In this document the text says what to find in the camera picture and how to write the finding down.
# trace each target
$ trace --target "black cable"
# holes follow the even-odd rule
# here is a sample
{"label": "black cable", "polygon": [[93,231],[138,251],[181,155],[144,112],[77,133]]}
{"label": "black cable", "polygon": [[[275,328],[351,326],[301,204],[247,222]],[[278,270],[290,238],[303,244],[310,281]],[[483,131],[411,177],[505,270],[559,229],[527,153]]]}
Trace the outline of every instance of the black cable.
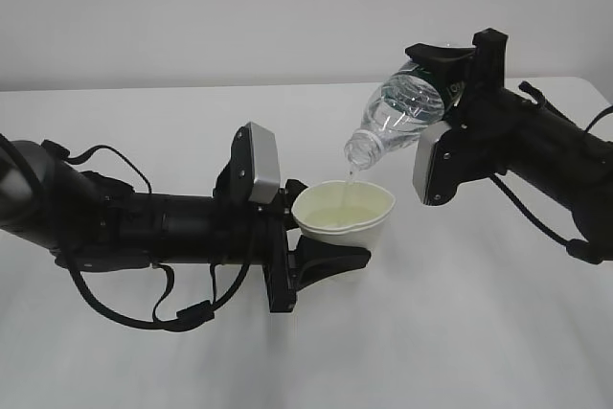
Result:
{"label": "black cable", "polygon": [[238,289],[242,285],[242,282],[244,282],[245,277],[247,276],[247,272],[249,271],[249,266],[251,265],[251,259],[255,251],[255,246],[256,246],[256,230],[254,228],[254,230],[252,230],[251,232],[251,238],[249,240],[249,249],[247,250],[247,255],[245,257],[245,260],[242,263],[242,266],[240,267],[240,270],[238,271],[238,275],[235,278],[234,282],[230,285],[228,290],[225,292],[225,294],[223,294],[223,296],[221,296],[218,300],[213,302],[214,311],[222,308],[230,299],[232,299],[232,296],[234,296],[237,293]]}
{"label": "black cable", "polygon": [[217,300],[217,275],[215,273],[215,269],[217,264],[215,262],[211,262],[209,264],[209,273],[211,274],[211,290],[213,291],[213,304]]}
{"label": "black cable", "polygon": [[154,264],[153,268],[161,268],[166,274],[166,288],[164,289],[164,293],[162,294],[160,299],[155,303],[155,306],[153,306],[153,312],[151,313],[151,317],[153,318],[154,323],[164,323],[157,316],[157,308],[160,306],[160,304],[162,304],[162,302],[164,302],[167,297],[169,297],[170,293],[172,292],[172,289],[174,288],[174,270],[172,270],[172,267],[170,267],[169,265],[163,265],[162,263]]}
{"label": "black cable", "polygon": [[545,107],[550,112],[553,112],[554,114],[556,114],[559,118],[564,119],[566,122],[574,125],[574,123],[573,123],[573,121],[571,119],[566,117],[553,104],[551,104],[550,101],[547,98],[545,98],[545,95],[543,95],[542,91],[540,91],[538,88],[532,86],[529,82],[527,82],[525,80],[522,81],[519,84],[519,89],[521,91],[523,91],[524,93],[527,93],[528,95],[530,95],[538,103],[539,107]]}
{"label": "black cable", "polygon": [[611,105],[611,106],[603,109],[602,111],[600,111],[599,114],[596,117],[594,117],[594,120],[592,120],[592,122],[590,122],[590,124],[587,126],[587,128],[585,128],[583,130],[583,134],[581,136],[581,140],[585,140],[585,137],[587,136],[587,133],[590,132],[590,129],[592,129],[595,124],[597,124],[600,120],[602,120],[607,115],[611,115],[611,114],[613,114],[613,105]]}
{"label": "black cable", "polygon": [[147,185],[147,192],[149,195],[151,195],[153,193],[153,188],[151,187],[151,183],[149,182],[149,180],[147,179],[147,177],[141,173],[141,171],[136,168],[136,166],[130,162],[130,160],[123,155],[121,152],[119,152],[118,150],[116,150],[115,148],[112,148],[111,146],[105,146],[103,144],[97,145],[97,146],[93,146],[92,148],[89,148],[88,150],[86,150],[84,153],[82,153],[81,155],[77,155],[76,157],[69,157],[66,158],[64,161],[66,163],[68,163],[69,165],[82,165],[83,163],[85,163],[87,160],[89,160],[90,158],[92,158],[92,156],[98,151],[98,150],[110,150],[111,152],[113,152],[115,155],[117,155],[118,157],[120,157],[122,160],[124,160],[124,162],[131,167],[134,172],[136,172],[139,176],[141,176],[141,179],[143,179],[143,182],[145,182],[145,184]]}
{"label": "black cable", "polygon": [[526,208],[526,205],[521,202],[519,197],[515,195],[515,193],[513,193],[512,190],[509,189],[509,187],[507,187],[507,185],[502,182],[498,176],[493,174],[489,177],[489,179],[491,179],[491,181],[498,187],[498,189],[500,189],[503,194],[506,195],[512,201],[513,205],[517,207],[521,214],[524,215],[534,226],[536,226],[538,230],[540,230],[542,233],[544,233],[547,237],[549,237],[556,243],[561,244],[564,247],[568,245],[569,241],[567,239],[558,235],[552,229],[547,227],[538,217],[533,215],[531,211]]}

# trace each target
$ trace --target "water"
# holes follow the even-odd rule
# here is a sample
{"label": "water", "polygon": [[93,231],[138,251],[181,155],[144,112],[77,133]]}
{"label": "water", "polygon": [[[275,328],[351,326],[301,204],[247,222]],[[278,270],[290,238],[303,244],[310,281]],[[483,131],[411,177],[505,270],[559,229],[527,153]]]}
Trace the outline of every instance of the water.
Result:
{"label": "water", "polygon": [[377,213],[362,206],[344,206],[323,208],[306,217],[306,222],[313,227],[336,229],[348,225],[366,222],[377,217]]}
{"label": "water", "polygon": [[377,213],[363,206],[352,205],[353,182],[357,175],[357,169],[350,168],[347,180],[343,185],[341,198],[338,206],[314,211],[306,217],[306,221],[313,226],[323,228],[339,228],[366,222],[377,217]]}
{"label": "water", "polygon": [[341,192],[341,202],[338,205],[338,222],[337,225],[339,227],[342,227],[344,225],[349,225],[347,223],[347,219],[351,219],[348,216],[348,201],[349,198],[351,196],[351,190],[352,190],[352,185],[353,185],[353,181],[355,181],[355,177],[357,175],[357,168],[353,165],[350,164],[350,168],[349,168],[349,175],[347,176],[347,180],[345,181],[345,185],[343,186],[343,192]]}

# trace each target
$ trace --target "bottle neck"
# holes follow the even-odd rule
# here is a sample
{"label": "bottle neck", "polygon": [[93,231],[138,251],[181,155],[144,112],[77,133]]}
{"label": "bottle neck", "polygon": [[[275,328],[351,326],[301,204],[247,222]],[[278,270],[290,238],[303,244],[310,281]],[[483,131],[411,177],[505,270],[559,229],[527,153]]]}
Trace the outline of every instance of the bottle neck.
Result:
{"label": "bottle neck", "polygon": [[367,170],[378,162],[385,148],[381,140],[371,131],[357,129],[345,144],[345,155],[353,168]]}

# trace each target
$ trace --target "bottle label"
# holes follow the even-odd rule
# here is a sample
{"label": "bottle label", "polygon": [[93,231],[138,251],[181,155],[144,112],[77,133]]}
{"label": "bottle label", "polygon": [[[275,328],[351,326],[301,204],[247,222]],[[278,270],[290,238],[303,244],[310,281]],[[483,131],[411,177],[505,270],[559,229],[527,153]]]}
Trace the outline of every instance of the bottle label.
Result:
{"label": "bottle label", "polygon": [[423,66],[419,66],[411,59],[409,59],[400,69],[398,69],[397,74],[413,76],[417,79],[430,83],[437,93],[441,95],[445,108],[455,104],[462,96],[462,92],[465,88],[463,81],[451,83],[446,87],[441,85],[439,82],[437,82],[436,78],[430,71],[425,69]]}

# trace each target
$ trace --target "white paper cup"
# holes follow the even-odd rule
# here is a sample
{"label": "white paper cup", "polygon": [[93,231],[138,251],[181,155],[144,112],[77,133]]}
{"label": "white paper cup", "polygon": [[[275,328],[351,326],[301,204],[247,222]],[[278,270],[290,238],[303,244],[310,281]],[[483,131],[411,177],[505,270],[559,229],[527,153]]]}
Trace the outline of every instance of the white paper cup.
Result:
{"label": "white paper cup", "polygon": [[354,182],[346,197],[347,206],[359,206],[373,212],[375,217],[343,227],[321,227],[309,222],[316,211],[330,209],[341,203],[345,181],[329,181],[305,189],[294,202],[292,214],[306,237],[341,246],[357,246],[372,250],[378,241],[383,224],[392,212],[394,196],[369,182]]}

